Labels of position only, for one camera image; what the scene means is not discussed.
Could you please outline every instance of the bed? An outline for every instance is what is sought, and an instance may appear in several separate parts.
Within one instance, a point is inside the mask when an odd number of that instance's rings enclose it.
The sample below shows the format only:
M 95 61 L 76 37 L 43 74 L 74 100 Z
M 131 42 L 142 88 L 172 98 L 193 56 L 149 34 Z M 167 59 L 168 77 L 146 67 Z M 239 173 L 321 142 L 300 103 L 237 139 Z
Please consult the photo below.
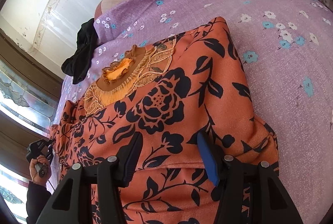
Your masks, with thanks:
M 185 1 L 102 0 L 95 12 L 101 46 L 83 82 L 64 80 L 57 119 L 65 101 L 81 98 L 101 69 L 132 44 L 172 37 L 221 15 L 241 54 L 254 110 L 277 134 L 280 179 L 304 223 L 318 224 L 333 202 L 332 12 L 318 0 L 283 0 L 293 6 L 288 11 L 282 0 Z M 164 14 L 169 25 L 161 21 Z M 101 26 L 106 18 L 114 30 Z

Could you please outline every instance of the person's hand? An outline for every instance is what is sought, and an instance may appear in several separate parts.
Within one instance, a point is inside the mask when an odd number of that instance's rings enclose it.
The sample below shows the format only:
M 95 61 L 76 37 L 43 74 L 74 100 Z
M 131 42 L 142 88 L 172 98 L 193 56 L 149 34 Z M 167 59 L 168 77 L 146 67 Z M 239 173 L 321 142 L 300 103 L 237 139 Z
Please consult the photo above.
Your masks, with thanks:
M 47 167 L 47 173 L 44 175 L 43 178 L 39 177 L 37 170 L 35 169 L 35 165 L 37 163 L 45 164 Z M 38 185 L 42 185 L 46 187 L 46 182 L 51 177 L 51 167 L 49 161 L 45 158 L 45 156 L 40 155 L 37 159 L 31 159 L 30 162 L 30 176 L 32 178 L 32 182 Z

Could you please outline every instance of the black sleeve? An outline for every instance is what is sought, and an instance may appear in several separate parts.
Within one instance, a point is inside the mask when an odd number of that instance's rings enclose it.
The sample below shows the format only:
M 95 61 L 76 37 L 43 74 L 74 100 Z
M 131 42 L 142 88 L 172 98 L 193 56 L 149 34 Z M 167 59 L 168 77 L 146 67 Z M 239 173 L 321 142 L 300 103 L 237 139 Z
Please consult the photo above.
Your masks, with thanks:
M 51 193 L 46 187 L 29 182 L 27 193 L 27 224 L 35 224 Z

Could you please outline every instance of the cable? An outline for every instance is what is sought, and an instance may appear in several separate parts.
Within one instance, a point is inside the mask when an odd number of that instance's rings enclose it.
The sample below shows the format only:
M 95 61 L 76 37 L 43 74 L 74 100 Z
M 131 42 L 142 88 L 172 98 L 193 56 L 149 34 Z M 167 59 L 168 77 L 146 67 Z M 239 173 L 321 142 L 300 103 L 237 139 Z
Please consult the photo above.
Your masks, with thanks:
M 51 187 L 53 188 L 53 191 L 55 191 L 53 185 L 51 184 L 50 180 L 47 180 L 49 182 L 49 184 L 51 185 Z

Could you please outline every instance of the silver screw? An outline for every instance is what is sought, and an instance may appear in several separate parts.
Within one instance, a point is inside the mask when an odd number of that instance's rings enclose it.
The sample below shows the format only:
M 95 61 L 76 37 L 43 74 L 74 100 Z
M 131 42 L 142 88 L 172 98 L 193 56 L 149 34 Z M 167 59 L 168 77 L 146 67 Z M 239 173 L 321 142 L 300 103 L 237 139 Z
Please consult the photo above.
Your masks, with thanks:
M 79 169 L 79 168 L 81 168 L 81 164 L 80 164 L 80 163 L 75 163 L 75 164 L 73 164 L 73 166 L 72 166 L 72 169 L 74 169 L 74 170 L 77 170 L 77 169 Z
M 263 168 L 268 168 L 269 167 L 269 163 L 267 161 L 261 161 L 260 162 L 260 165 L 263 167 Z
M 230 161 L 234 160 L 234 157 L 232 155 L 230 155 L 230 154 L 226 154 L 224 156 L 224 160 L 230 162 Z
M 111 155 L 108 157 L 108 162 L 115 162 L 117 161 L 117 157 L 115 155 Z

